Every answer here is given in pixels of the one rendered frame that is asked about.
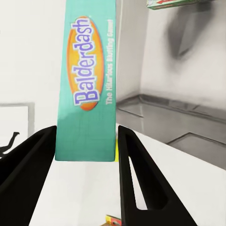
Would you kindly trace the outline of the board game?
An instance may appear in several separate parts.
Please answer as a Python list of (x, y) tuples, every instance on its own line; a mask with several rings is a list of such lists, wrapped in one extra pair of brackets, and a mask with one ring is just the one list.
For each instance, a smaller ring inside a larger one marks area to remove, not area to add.
[(181, 5), (205, 2), (205, 1), (211, 1), (211, 0), (147, 0), (146, 7), (153, 10), (158, 10), (158, 9), (181, 6)]
[(55, 161), (116, 157), (116, 0), (66, 0)]
[(121, 226), (121, 220), (110, 217), (110, 216), (106, 216), (106, 223), (101, 225), (101, 226)]

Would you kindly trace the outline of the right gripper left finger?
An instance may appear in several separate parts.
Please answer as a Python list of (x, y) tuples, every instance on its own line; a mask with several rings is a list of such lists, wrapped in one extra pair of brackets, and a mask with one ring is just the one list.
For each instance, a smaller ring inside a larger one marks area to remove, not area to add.
[(29, 226), (55, 156), (57, 125), (0, 159), (0, 226)]

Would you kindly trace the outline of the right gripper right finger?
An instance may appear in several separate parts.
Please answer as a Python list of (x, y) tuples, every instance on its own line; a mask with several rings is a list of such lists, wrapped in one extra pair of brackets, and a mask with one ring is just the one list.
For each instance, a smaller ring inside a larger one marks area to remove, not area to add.
[[(121, 226), (198, 226), (135, 130), (118, 125), (118, 153)], [(137, 208), (129, 157), (147, 210)]]

